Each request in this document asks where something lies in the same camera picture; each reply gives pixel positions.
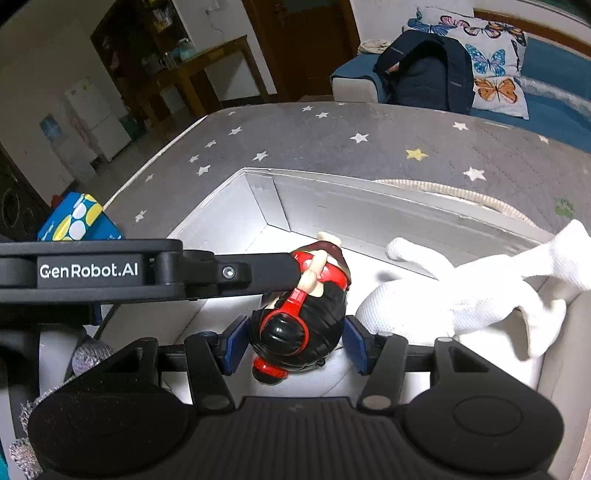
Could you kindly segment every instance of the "star-patterned bedspread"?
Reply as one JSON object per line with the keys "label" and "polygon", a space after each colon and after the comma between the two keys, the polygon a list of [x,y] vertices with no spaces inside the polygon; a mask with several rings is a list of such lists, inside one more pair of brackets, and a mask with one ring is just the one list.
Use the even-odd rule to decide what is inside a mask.
{"label": "star-patterned bedspread", "polygon": [[472,116],[378,103],[226,109],[150,162],[107,209],[127,238],[167,236],[244,167],[431,181],[509,203],[552,233],[589,229],[591,155]]}

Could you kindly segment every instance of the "refrigerator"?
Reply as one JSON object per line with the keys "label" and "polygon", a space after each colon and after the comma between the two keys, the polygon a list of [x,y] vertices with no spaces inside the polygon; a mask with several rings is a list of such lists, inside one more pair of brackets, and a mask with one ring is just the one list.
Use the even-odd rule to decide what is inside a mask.
{"label": "refrigerator", "polygon": [[65,99],[75,129],[90,148],[108,161],[131,142],[111,106],[90,79],[81,80],[66,90]]}

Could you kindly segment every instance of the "pink butterfly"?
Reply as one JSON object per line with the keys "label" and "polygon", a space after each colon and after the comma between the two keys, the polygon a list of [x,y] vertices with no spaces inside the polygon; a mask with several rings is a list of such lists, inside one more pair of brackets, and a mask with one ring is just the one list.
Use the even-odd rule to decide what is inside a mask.
{"label": "pink butterfly", "polygon": [[443,25],[448,25],[450,27],[469,27],[470,24],[465,20],[458,20],[455,18],[450,17],[449,15],[442,15],[439,19],[440,23]]}

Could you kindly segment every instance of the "white plush animal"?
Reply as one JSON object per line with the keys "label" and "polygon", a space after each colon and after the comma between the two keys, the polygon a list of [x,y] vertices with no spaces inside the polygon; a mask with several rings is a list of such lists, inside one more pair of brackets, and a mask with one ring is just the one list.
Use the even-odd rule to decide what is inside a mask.
{"label": "white plush animal", "polygon": [[[437,337],[483,329],[519,308],[528,335],[528,354],[542,355],[558,337],[566,315],[565,283],[591,290],[591,238],[571,221],[554,239],[513,257],[493,255],[454,268],[442,254],[395,238],[388,258],[411,262],[434,278],[395,280],[376,288],[357,310],[371,332],[390,331],[410,344],[432,345]],[[555,277],[536,292],[525,278]]]}

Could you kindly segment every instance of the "yellow star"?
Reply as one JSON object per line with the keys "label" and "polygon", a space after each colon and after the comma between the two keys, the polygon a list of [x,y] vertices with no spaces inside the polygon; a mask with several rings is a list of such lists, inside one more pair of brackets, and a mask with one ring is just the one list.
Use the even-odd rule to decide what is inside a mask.
{"label": "yellow star", "polygon": [[421,152],[421,149],[407,150],[407,159],[414,158],[415,160],[421,161],[424,157],[428,157],[426,153]]}

